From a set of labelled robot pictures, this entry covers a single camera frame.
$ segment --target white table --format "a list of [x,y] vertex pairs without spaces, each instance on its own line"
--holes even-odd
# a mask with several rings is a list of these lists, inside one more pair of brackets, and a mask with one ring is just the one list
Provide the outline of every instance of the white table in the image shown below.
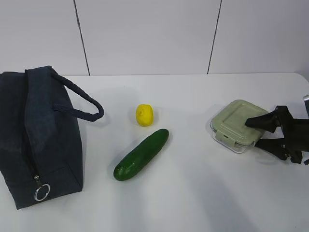
[[[235,154],[215,142],[210,119],[235,99],[269,111],[287,105],[308,118],[309,83],[293,73],[72,76],[105,108],[103,119],[80,122],[85,182],[80,193],[15,210],[0,179],[3,232],[304,232],[309,225],[309,167],[253,148]],[[76,108],[94,107],[70,93]],[[148,128],[138,104],[154,107]],[[131,180],[115,165],[159,128],[170,130],[162,152]]]

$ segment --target lemon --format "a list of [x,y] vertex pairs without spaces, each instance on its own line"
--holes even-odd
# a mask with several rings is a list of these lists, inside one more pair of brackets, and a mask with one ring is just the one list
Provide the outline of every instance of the lemon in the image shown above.
[[154,122],[154,112],[151,105],[139,105],[136,109],[136,120],[142,127],[148,127]]

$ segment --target container lid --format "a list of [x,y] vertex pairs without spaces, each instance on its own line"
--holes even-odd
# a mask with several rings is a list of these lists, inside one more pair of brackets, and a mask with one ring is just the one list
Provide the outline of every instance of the container lid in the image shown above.
[[216,139],[227,146],[254,145],[265,131],[247,127],[245,122],[248,118],[267,113],[266,110],[250,102],[235,100],[213,118],[211,128],[216,132]]

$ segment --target zipper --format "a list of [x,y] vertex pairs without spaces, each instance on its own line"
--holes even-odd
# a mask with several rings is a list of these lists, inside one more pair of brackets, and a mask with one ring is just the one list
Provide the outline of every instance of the zipper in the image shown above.
[[25,126],[25,114],[26,114],[26,103],[28,99],[28,91],[29,91],[29,78],[28,78],[28,71],[25,70],[25,78],[24,78],[24,102],[22,105],[22,116],[21,116],[21,125],[22,125],[22,135],[23,135],[23,150],[22,150],[22,155],[24,157],[24,160],[29,167],[29,170],[31,172],[31,175],[33,179],[36,181],[38,187],[42,187],[42,183],[40,182],[40,175],[39,171],[36,165],[36,162],[34,160],[34,156],[31,150],[31,145],[30,145],[30,139],[26,130]]

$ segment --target green cucumber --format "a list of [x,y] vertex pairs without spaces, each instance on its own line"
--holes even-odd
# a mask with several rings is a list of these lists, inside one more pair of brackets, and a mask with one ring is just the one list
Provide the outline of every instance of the green cucumber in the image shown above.
[[115,167],[114,177],[117,180],[128,180],[134,177],[162,149],[169,138],[167,129],[157,130],[148,136]]

